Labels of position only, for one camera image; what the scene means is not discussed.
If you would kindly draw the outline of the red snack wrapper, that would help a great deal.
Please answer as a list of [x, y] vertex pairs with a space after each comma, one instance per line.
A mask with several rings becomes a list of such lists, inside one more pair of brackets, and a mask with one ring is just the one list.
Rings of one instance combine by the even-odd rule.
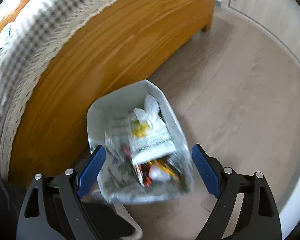
[[142, 187], [150, 186], [152, 183], [152, 179], [149, 176], [151, 164], [145, 163], [141, 165], [135, 165], [134, 168], [141, 186]]

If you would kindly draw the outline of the yellow snack wrapper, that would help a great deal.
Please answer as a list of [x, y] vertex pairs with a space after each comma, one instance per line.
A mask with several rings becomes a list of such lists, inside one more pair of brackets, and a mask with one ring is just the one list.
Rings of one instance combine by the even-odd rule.
[[148, 161], [148, 164], [160, 168], [162, 171], [165, 171], [175, 179], [181, 178], [180, 173], [177, 171], [177, 169], [173, 165], [169, 164], [165, 159], [160, 158], [151, 160]]

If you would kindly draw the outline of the white paper package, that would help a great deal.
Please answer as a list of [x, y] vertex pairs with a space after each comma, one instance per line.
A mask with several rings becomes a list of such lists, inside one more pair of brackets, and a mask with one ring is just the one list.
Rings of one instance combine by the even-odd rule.
[[149, 125], [131, 123], [130, 150], [133, 165], [140, 165], [176, 152], [166, 124], [160, 119]]

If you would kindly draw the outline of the white tissue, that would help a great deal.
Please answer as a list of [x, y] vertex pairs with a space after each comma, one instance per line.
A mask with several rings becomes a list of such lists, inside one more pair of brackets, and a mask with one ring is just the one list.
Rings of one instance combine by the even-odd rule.
[[143, 109], [134, 108], [133, 112], [139, 122], [152, 124], [158, 119], [160, 108], [157, 100], [148, 94], [145, 97]]

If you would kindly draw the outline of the grey trash bin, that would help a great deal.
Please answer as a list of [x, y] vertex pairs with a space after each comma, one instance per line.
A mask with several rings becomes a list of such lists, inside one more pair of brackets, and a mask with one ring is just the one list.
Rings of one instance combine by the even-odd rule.
[[87, 132], [90, 149], [106, 152], [97, 175], [106, 202], [162, 202], [192, 192], [185, 134], [165, 94], [148, 80], [93, 102]]

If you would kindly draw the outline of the grey slipper shoe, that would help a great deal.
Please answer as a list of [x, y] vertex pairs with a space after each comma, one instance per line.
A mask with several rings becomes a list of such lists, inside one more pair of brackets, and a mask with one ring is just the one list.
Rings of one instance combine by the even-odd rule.
[[133, 219], [133, 217], [129, 214], [126, 210], [124, 205], [119, 202], [114, 202], [110, 204], [111, 207], [114, 209], [116, 214], [123, 218], [126, 222], [128, 222], [134, 229], [133, 233], [130, 236], [121, 237], [124, 240], [140, 240], [143, 237], [143, 230], [139, 226], [139, 224]]

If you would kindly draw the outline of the beige room door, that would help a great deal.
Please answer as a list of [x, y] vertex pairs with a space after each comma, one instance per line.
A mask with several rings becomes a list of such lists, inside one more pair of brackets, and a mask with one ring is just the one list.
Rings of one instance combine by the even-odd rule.
[[222, 7], [264, 31], [300, 68], [300, 7], [295, 0], [222, 0]]

